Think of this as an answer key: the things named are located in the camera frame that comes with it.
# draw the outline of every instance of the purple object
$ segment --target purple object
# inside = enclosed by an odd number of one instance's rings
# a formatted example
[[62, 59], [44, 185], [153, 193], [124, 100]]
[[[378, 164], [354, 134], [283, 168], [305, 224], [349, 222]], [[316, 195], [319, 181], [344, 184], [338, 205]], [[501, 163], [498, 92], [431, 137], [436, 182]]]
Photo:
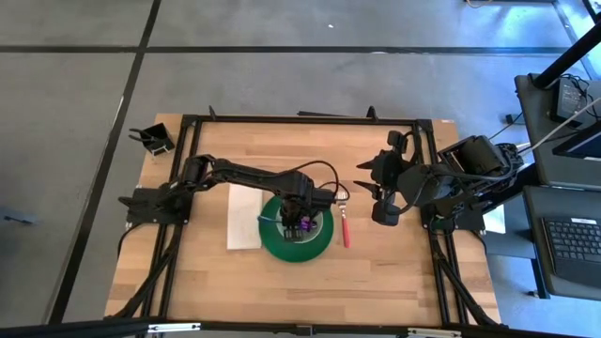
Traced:
[[300, 229], [309, 232], [311, 230], [311, 219], [308, 217], [303, 217], [300, 220]]

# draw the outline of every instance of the white cable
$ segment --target white cable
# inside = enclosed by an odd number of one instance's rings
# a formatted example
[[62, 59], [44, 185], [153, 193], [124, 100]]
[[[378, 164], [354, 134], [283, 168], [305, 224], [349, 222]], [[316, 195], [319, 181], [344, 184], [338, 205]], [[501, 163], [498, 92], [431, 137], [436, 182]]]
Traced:
[[521, 149], [521, 148], [525, 148], [526, 146], [530, 146], [530, 142], [527, 142], [525, 144], [519, 144], [516, 145], [517, 150]]
[[591, 103], [587, 104], [586, 106], [584, 106], [584, 108], [582, 108], [579, 111], [577, 111], [575, 114], [571, 115], [570, 118], [566, 119], [561, 125], [557, 126], [557, 128], [555, 128], [550, 133], [548, 133], [545, 137], [543, 137], [540, 141], [538, 141], [534, 146], [532, 146], [532, 148], [528, 149], [524, 154], [522, 154], [522, 156], [533, 152], [537, 147], [539, 147], [541, 144], [543, 144], [555, 132], [557, 132], [558, 130], [560, 130], [561, 128], [563, 128], [563, 126], [565, 126], [566, 124], [570, 123], [570, 121], [572, 121], [573, 119], [575, 119], [576, 117], [578, 117], [580, 114], [586, 112], [587, 109], [589, 109], [592, 106], [594, 106], [600, 100], [601, 100], [601, 98], [597, 98], [593, 102], [591, 102]]
[[480, 7], [483, 7], [483, 6], [486, 6], [486, 5], [488, 5], [488, 3], [491, 3], [491, 2], [492, 2], [492, 0], [488, 0], [488, 1], [486, 1], [485, 3], [483, 3], [483, 4], [482, 4], [482, 5], [480, 5], [480, 6], [475, 6], [475, 5], [474, 5], [474, 4], [471, 2], [471, 0], [466, 0], [466, 2], [468, 3], [468, 6], [470, 6], [471, 8], [480, 8]]

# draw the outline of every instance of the floor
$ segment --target floor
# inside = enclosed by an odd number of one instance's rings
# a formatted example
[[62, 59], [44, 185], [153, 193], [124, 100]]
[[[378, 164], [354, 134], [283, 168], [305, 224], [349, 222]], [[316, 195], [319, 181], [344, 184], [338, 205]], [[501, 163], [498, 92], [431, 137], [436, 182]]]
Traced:
[[[0, 206], [39, 218], [34, 225], [1, 224], [0, 327], [44, 320], [110, 131], [120, 137], [68, 321], [103, 314], [124, 224], [125, 208], [116, 198], [131, 193], [144, 156], [125, 136], [128, 128], [151, 125], [156, 113], [206, 114], [209, 104], [222, 115], [298, 110], [364, 115], [375, 105], [381, 116], [450, 118], [461, 136], [490, 135], [503, 126], [504, 115], [520, 111], [513, 78], [542, 71], [558, 56], [507, 49], [568, 47], [592, 26], [579, 0], [556, 6], [493, 2], [479, 9], [461, 0], [156, 2], [161, 6], [148, 39], [152, 0], [0, 0], [5, 159]], [[142, 60], [94, 49], [141, 41], [149, 46], [405, 46], [418, 53], [154, 53]], [[19, 47], [24, 45], [91, 47], [87, 53], [69, 48], [56, 53]], [[420, 47], [474, 48], [426, 54]], [[599, 55], [597, 47], [586, 69], [577, 64], [570, 71], [601, 74]], [[123, 130], [115, 131], [116, 117], [118, 122], [124, 114]], [[515, 126], [495, 141], [528, 138]], [[601, 315], [601, 303], [526, 296], [534, 289], [530, 262], [491, 256], [489, 267], [503, 323], [589, 336], [601, 331], [593, 320]]]

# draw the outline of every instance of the black bracket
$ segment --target black bracket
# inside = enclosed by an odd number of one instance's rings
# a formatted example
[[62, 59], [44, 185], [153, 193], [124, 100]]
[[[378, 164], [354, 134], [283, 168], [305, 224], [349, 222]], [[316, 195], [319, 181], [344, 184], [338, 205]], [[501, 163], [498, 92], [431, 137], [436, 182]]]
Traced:
[[415, 122], [417, 122], [417, 125], [425, 132], [434, 132], [434, 126], [432, 125], [431, 119], [417, 119]]
[[179, 125], [181, 128], [189, 128], [194, 126], [198, 122], [198, 115], [184, 115], [181, 118], [181, 124]]
[[485, 229], [481, 208], [465, 207], [464, 211], [456, 219], [440, 220], [437, 218], [436, 208], [427, 204], [420, 208], [422, 224], [429, 231], [435, 230], [472, 230], [481, 231]]
[[369, 108], [367, 109], [367, 115], [365, 115], [365, 117], [371, 118], [372, 120], [374, 120], [374, 122], [379, 121], [378, 115], [376, 115], [376, 108], [374, 108], [374, 106], [369, 106]]
[[168, 189], [161, 186], [159, 189], [138, 188], [133, 191], [132, 197], [119, 197], [119, 202], [128, 207], [127, 222], [132, 224], [159, 223], [159, 224], [185, 224], [190, 219], [193, 195], [181, 194], [173, 209], [158, 207], [164, 198], [162, 191]]
[[217, 121], [217, 114], [215, 114], [215, 111], [211, 105], [208, 107], [208, 114], [213, 121]]
[[159, 123], [144, 130], [131, 128], [130, 131], [138, 132], [140, 136], [129, 135], [133, 141], [140, 142], [152, 156], [169, 152], [176, 146], [171, 141], [171, 135], [164, 124]]

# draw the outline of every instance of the black cable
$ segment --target black cable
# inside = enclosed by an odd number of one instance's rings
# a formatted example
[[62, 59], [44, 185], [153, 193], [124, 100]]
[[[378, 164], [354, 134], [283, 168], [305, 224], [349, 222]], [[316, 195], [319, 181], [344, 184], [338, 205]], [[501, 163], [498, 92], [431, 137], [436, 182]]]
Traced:
[[119, 244], [116, 247], [116, 257], [119, 258], [119, 256], [121, 255], [121, 246], [123, 246], [123, 240], [125, 240], [125, 237], [131, 232], [133, 231], [133, 229], [137, 228], [138, 226], [142, 225], [141, 223], [138, 224], [133, 224], [129, 229], [127, 229], [123, 235], [121, 235], [121, 238], [119, 239]]
[[480, 236], [480, 234], [478, 234], [478, 232], [476, 230], [470, 230], [470, 232], [476, 237], [478, 238], [478, 240], [480, 240], [480, 242], [482, 242], [482, 245], [485, 247], [485, 254], [488, 252], [488, 249], [486, 248], [486, 242], [485, 240], [482, 238], [482, 236]]
[[473, 316], [476, 323], [478, 323], [478, 325], [487, 325], [487, 326], [499, 325], [486, 314], [486, 312], [480, 305], [478, 305], [476, 300], [470, 294], [470, 291], [461, 282], [461, 279], [459, 277], [457, 277], [456, 273], [453, 271], [453, 267], [447, 260], [444, 253], [442, 253], [442, 249], [440, 248], [440, 245], [437, 240], [435, 242], [435, 246], [436, 246], [435, 250], [436, 250], [436, 253], [438, 256], [437, 260], [439, 262], [440, 268], [442, 269], [442, 271], [444, 271], [444, 274], [447, 276], [447, 279], [449, 280], [449, 282], [451, 282], [451, 285], [453, 286], [453, 288], [455, 289], [455, 291], [457, 292], [459, 297], [466, 304], [466, 307], [471, 312], [471, 315]]
[[[573, 75], [573, 74], [564, 74], [562, 76], [560, 76], [560, 78], [564, 78], [569, 80], [572, 85], [574, 85], [574, 88], [580, 93], [580, 95], [584, 98], [584, 102], [586, 104], [589, 103], [589, 99], [592, 101], [594, 101], [594, 98], [591, 94], [589, 94], [589, 86], [591, 85], [588, 81], [583, 80], [581, 77], [577, 76], [577, 75]], [[599, 120], [599, 115], [597, 114], [596, 109], [594, 108], [594, 105], [591, 106], [591, 108], [593, 109], [593, 112], [589, 111], [588, 109], [586, 110], [586, 114], [594, 117], [595, 121]]]
[[150, 269], [148, 276], [144, 279], [144, 281], [142, 282], [138, 290], [135, 292], [135, 294], [128, 300], [128, 302], [119, 312], [111, 316], [132, 317], [135, 314], [138, 307], [140, 307], [142, 300], [144, 299], [148, 291], [152, 288], [152, 285], [154, 285], [157, 282], [157, 280], [162, 274], [162, 271], [165, 269], [167, 264], [173, 259], [176, 249], [177, 238], [175, 236], [172, 236], [169, 245], [167, 246], [167, 249], [165, 249], [165, 251], [161, 255], [161, 258], [157, 262], [157, 265]]
[[497, 133], [495, 133], [494, 135], [488, 137], [488, 140], [492, 140], [495, 137], [497, 137], [497, 135], [499, 135], [500, 133], [504, 132], [507, 128], [513, 126], [514, 124], [516, 124], [516, 121], [522, 116], [524, 115], [524, 112], [519, 113], [519, 115], [517, 115], [516, 118], [514, 118], [513, 121], [511, 121], [511, 123], [509, 123], [507, 126], [505, 126], [503, 129], [501, 129], [500, 131], [497, 131]]
[[[330, 184], [336, 184], [336, 181], [329, 181], [329, 182], [326, 182], [326, 183], [324, 183], [324, 184], [320, 185], [320, 186], [319, 186], [319, 187], [317, 187], [317, 188], [318, 188], [318, 189], [321, 189], [321, 188], [323, 188], [323, 187], [325, 187], [325, 186], [327, 186], [327, 185], [330, 185]], [[347, 187], [345, 187], [345, 186], [344, 186], [344, 184], [342, 184], [342, 183], [338, 183], [338, 185], [339, 185], [339, 186], [340, 186], [340, 188], [342, 188], [342, 189], [343, 189], [345, 192], [347, 192], [347, 198], [345, 198], [345, 199], [338, 199], [338, 197], [336, 197], [336, 201], [348, 201], [348, 200], [350, 199], [350, 192], [348, 191]]]

